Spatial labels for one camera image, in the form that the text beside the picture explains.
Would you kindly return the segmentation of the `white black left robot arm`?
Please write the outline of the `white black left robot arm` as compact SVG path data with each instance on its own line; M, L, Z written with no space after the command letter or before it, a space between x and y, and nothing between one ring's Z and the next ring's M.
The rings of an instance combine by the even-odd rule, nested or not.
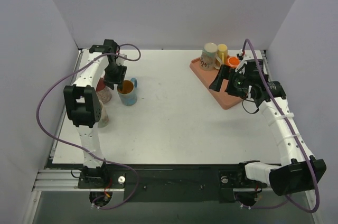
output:
M63 90L68 119L75 125L84 148L81 179L97 188L107 185L110 178L98 137L98 122L102 107L96 87L102 75L110 89L122 87L127 67L116 55L120 46L114 40L104 40L102 45L89 49L88 67L71 86Z

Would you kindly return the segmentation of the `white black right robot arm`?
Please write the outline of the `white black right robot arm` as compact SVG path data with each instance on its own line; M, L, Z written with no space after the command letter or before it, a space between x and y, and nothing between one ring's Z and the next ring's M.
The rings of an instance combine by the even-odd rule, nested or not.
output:
M323 159L317 159L302 139L288 106L283 87L269 81L261 59L241 62L235 69L222 65L209 88L219 92L227 80L226 93L243 100L249 98L264 116L280 155L280 165L260 161L243 163L236 173L237 183L249 186L253 181L265 183L278 195L316 190L326 171Z

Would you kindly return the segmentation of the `blue butterfly mug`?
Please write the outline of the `blue butterfly mug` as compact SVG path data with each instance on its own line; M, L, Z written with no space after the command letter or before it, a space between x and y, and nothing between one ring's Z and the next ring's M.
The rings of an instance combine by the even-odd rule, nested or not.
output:
M117 90L120 100L125 106L132 106L137 102L137 86L137 79L131 78L130 80L124 80L122 88Z

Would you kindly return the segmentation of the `orange mug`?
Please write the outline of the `orange mug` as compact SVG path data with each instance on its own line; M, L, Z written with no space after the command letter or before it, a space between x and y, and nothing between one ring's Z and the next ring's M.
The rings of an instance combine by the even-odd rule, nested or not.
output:
M240 63L240 60L237 57L228 57L227 65L236 68Z

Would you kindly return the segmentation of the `cream dragon pattern mug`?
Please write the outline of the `cream dragon pattern mug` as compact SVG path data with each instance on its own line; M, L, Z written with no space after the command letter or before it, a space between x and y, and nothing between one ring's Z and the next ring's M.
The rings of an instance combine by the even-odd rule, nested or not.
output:
M105 106L101 101L100 101L100 106L101 106L101 117L100 117L100 120L98 122L98 127L104 128L109 123L109 117L108 117L108 114L106 112Z

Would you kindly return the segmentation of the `pink floral mug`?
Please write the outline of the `pink floral mug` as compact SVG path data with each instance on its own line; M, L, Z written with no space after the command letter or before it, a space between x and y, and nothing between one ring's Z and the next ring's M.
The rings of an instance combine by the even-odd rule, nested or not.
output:
M110 93L109 88L105 85L103 78L100 78L97 83L96 94L103 104L108 103L112 98L112 94Z

